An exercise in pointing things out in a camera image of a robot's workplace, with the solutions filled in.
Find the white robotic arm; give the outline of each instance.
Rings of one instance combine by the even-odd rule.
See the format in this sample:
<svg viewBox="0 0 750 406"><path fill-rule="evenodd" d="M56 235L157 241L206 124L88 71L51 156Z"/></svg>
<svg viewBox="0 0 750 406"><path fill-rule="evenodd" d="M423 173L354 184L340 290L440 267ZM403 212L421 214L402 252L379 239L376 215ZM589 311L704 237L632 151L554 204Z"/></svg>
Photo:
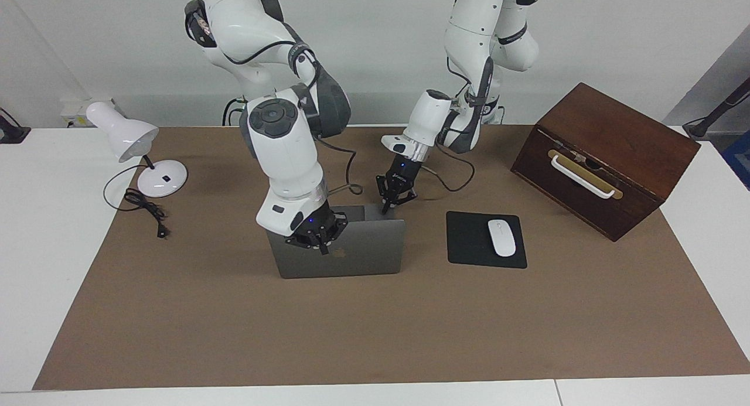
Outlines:
<svg viewBox="0 0 750 406"><path fill-rule="evenodd" d="M263 63L288 64L302 80L247 102L240 126L270 181L258 224L292 245L327 254L347 221L330 210L313 138L346 128L351 111L343 90L284 22L278 0L193 0L185 14L188 35L234 75L244 94L268 82Z"/></svg>
<svg viewBox="0 0 750 406"><path fill-rule="evenodd" d="M384 213L416 198L414 180L435 144L458 154L474 148L480 124L493 120L499 109L502 69L523 71L536 61L538 44L526 24L526 7L534 2L455 1L445 30L445 53L448 70L466 80L466 86L455 99L426 91L404 133L383 137L383 145L396 153L388 172L377 177ZM451 63L458 71L451 69Z"/></svg>

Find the computer mouse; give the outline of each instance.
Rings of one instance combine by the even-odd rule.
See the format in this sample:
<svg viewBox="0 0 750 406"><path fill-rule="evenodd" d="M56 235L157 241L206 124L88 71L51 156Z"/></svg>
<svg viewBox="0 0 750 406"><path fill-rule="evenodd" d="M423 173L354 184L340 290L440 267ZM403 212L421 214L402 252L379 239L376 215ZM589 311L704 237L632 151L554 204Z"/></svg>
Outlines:
<svg viewBox="0 0 750 406"><path fill-rule="evenodd" d="M492 246L495 247L495 253L501 257L511 257L515 254L515 238L511 225L505 220L496 219L487 222L490 228L490 237Z"/></svg>

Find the box handle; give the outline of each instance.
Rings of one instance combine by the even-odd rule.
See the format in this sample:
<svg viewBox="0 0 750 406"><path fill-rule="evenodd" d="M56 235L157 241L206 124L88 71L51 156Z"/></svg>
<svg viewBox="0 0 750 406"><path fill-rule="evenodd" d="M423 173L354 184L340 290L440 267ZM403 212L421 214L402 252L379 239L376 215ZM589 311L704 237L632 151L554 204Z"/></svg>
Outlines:
<svg viewBox="0 0 750 406"><path fill-rule="evenodd" d="M580 184L584 188L590 190L590 192L594 193L594 195L597 195L597 197L602 198L602 200L609 200L610 198L620 200L622 198L621 190L618 190L616 187L608 184L597 175L582 168L582 166L579 166L579 164L576 164L574 161L566 158L559 152L550 150L547 155L552 158L553 168L555 168L563 175L568 176L568 178L573 179L576 183Z"/></svg>

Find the gray laptop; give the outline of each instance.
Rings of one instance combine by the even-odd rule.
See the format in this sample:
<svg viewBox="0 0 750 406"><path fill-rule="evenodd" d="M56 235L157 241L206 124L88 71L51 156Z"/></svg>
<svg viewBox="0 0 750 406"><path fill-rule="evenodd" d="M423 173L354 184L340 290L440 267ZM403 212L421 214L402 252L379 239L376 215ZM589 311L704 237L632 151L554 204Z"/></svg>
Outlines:
<svg viewBox="0 0 750 406"><path fill-rule="evenodd" d="M284 242L284 236L267 232L276 266L283 278L341 277L346 275L394 274L401 271L407 225L393 219L393 210L383 216L380 206L340 206L349 224L329 246L330 254L303 249Z"/></svg>

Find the wooden box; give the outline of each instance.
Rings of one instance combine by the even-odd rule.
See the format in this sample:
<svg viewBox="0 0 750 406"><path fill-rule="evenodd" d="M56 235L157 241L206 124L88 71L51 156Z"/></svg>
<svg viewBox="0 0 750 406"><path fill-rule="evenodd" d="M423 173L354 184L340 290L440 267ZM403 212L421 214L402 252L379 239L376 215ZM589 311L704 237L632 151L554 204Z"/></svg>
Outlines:
<svg viewBox="0 0 750 406"><path fill-rule="evenodd" d="M667 200L698 148L581 83L539 120L512 171L616 241Z"/></svg>

